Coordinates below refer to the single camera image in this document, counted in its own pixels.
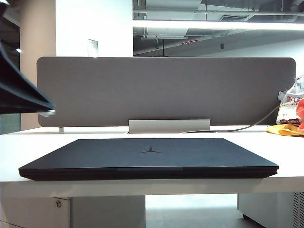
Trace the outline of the left gripper white-tipped finger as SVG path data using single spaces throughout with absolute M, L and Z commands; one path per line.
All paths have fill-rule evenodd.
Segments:
M 38 90 L 0 49 L 0 113 L 55 113 L 54 103 Z

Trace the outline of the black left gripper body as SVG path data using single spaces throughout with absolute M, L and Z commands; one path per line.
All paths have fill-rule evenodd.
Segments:
M 0 16 L 2 17 L 10 4 L 7 0 L 0 0 Z

